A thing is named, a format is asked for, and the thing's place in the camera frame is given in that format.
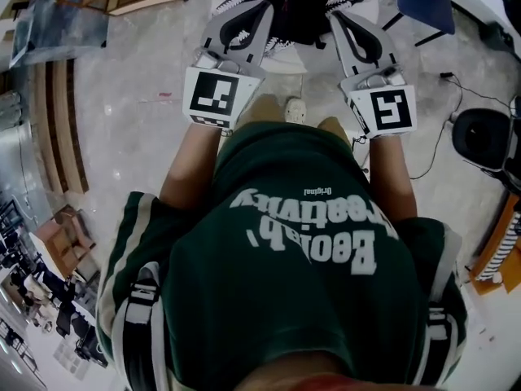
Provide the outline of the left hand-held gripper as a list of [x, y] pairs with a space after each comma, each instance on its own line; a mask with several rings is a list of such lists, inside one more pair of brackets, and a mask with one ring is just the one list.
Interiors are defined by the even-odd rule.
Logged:
[[190, 122], [234, 128], [265, 79], [264, 55], [275, 55], [294, 45], [271, 37], [274, 17], [265, 0], [225, 0], [212, 12], [196, 61], [186, 69], [182, 113]]

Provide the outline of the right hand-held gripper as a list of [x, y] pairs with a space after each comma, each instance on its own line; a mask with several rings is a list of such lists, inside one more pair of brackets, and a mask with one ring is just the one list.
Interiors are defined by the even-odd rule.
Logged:
[[339, 88], [367, 138], [417, 129], [414, 86], [406, 83], [386, 31], [366, 18], [344, 14], [354, 0], [327, 0], [331, 32], [344, 79]]

